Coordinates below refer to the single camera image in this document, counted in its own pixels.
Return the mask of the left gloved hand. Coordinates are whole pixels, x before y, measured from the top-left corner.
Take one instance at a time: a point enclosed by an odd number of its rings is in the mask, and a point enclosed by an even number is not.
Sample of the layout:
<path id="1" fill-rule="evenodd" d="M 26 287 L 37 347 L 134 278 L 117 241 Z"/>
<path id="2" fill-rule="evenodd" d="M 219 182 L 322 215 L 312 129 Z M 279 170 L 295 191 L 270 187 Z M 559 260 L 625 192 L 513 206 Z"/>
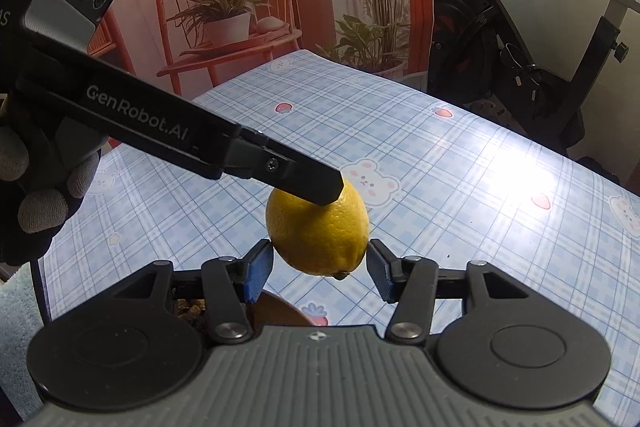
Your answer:
<path id="1" fill-rule="evenodd" d="M 1 103 L 1 261 L 47 254 L 88 192 L 107 136 L 8 95 Z"/>

